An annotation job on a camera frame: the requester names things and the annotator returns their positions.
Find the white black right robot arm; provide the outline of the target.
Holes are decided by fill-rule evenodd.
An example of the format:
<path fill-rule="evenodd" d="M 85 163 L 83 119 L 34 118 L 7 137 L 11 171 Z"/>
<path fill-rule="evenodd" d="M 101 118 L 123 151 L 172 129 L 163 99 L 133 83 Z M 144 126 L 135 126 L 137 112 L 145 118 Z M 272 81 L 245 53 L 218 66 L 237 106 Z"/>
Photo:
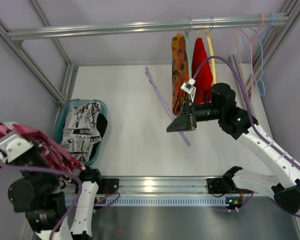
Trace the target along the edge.
<path fill-rule="evenodd" d="M 166 131 L 194 131 L 198 122 L 217 120 L 226 134 L 248 148 L 272 172 L 264 175 L 233 166 L 219 179 L 222 191 L 262 194 L 286 212 L 296 214 L 300 210 L 300 163 L 264 131 L 250 111 L 237 106 L 235 97 L 228 84 L 217 83 L 211 88 L 209 103 L 185 102 Z"/>

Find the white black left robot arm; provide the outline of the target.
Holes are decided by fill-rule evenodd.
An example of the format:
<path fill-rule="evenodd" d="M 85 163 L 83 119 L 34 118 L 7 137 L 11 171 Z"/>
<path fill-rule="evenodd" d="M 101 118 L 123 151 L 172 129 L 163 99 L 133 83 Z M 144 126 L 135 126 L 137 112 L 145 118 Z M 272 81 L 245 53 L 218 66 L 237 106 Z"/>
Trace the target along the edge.
<path fill-rule="evenodd" d="M 70 172 L 37 166 L 13 166 L 22 178 L 8 189 L 8 199 L 16 213 L 25 217 L 41 240 L 91 240 L 95 197 L 102 183 L 98 169 L 87 167 L 76 176 Z M 74 202 L 66 207 L 63 191 L 57 192 L 59 176 L 67 176 L 77 184 Z"/>

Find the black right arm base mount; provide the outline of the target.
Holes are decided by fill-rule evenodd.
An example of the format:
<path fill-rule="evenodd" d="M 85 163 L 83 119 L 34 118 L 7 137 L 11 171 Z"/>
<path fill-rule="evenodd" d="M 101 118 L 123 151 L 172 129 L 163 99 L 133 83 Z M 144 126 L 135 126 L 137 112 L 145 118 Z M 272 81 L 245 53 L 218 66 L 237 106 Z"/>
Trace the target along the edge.
<path fill-rule="evenodd" d="M 208 193 L 214 197 L 219 198 L 229 193 L 229 189 L 226 187 L 226 185 L 223 183 L 223 179 L 220 177 L 208 178 L 206 182 Z"/>

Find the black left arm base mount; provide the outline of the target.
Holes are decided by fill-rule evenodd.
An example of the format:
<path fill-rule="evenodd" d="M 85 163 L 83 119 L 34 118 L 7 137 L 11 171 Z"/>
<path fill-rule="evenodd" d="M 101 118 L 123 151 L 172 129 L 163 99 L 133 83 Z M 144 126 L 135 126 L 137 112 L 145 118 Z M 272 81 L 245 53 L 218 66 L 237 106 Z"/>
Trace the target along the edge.
<path fill-rule="evenodd" d="M 98 191 L 97 194 L 99 195 L 110 195 L 116 193 L 119 189 L 119 182 L 118 178 L 103 178 L 98 183 Z"/>

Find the pink black patterned trousers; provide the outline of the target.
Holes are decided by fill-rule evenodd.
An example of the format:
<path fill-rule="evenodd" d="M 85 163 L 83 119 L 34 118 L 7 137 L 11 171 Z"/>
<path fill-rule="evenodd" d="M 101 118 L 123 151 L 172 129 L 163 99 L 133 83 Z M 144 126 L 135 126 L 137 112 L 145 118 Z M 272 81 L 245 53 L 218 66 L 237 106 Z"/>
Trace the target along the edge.
<path fill-rule="evenodd" d="M 38 149 L 41 158 L 51 169 L 72 174 L 75 173 L 75 169 L 80 171 L 86 169 L 84 164 L 37 128 L 17 122 L 0 122 L 0 139 L 11 132 L 19 133 L 28 142 L 32 143 Z"/>

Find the lilac plastic hanger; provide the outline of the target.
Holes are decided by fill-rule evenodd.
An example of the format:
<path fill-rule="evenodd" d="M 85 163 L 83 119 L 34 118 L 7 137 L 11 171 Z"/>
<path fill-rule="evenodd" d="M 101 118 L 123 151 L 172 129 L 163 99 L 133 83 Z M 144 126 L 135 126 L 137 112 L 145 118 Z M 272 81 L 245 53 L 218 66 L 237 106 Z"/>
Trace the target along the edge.
<path fill-rule="evenodd" d="M 150 73 L 150 70 L 149 70 L 149 68 L 147 66 L 145 67 L 145 75 L 146 75 L 148 81 L 150 82 L 150 84 L 152 85 L 155 93 L 157 94 L 157 96 L 158 96 L 161 104 L 163 105 L 166 113 L 168 114 L 170 120 L 173 121 L 175 119 L 175 116 L 173 115 L 172 111 L 169 109 L 167 102 L 165 101 L 164 97 L 162 96 L 162 94 L 161 94 L 161 92 L 160 92 L 157 84 L 155 83 L 155 81 L 154 81 L 154 79 L 153 79 L 153 77 L 152 77 L 152 75 Z M 186 135 L 184 134 L 184 132 L 183 131 L 179 131 L 178 133 L 181 136 L 181 138 L 183 139 L 183 141 L 186 143 L 186 145 L 188 147 L 190 147 L 191 146 L 191 142 L 186 137 Z"/>

